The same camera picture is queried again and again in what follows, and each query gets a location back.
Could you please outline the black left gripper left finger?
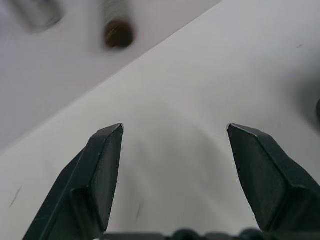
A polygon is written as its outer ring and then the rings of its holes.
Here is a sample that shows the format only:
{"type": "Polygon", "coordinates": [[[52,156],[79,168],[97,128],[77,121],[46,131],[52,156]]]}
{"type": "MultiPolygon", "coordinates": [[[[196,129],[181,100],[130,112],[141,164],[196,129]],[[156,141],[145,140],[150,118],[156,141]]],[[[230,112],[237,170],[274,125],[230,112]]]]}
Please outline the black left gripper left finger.
{"type": "Polygon", "coordinates": [[[98,130],[61,171],[23,240],[94,240],[107,230],[124,126],[98,130]]]}

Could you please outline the silver table leg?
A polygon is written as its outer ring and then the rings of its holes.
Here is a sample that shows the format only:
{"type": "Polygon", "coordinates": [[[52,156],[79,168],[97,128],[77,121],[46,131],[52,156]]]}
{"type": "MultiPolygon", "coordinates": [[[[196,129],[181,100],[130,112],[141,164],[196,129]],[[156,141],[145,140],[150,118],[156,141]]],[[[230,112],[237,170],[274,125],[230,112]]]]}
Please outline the silver table leg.
{"type": "Polygon", "coordinates": [[[64,16],[59,0],[7,0],[19,20],[31,32],[43,32],[64,16]]]}

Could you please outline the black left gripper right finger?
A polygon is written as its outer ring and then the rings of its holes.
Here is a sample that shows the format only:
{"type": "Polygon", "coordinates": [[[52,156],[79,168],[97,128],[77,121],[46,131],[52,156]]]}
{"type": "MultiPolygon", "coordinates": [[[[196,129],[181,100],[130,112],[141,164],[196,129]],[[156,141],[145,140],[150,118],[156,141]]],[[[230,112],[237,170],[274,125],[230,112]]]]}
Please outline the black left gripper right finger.
{"type": "Polygon", "coordinates": [[[320,185],[268,134],[230,123],[238,178],[259,228],[320,232],[320,185]]]}

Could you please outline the brown table leg foot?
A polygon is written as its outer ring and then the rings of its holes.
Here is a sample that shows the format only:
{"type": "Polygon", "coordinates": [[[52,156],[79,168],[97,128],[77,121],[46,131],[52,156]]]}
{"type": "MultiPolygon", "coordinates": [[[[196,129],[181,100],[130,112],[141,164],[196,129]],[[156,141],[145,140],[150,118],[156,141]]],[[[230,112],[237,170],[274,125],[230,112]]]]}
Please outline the brown table leg foot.
{"type": "Polygon", "coordinates": [[[101,0],[101,7],[106,47],[129,47],[135,40],[130,0],[101,0]]]}

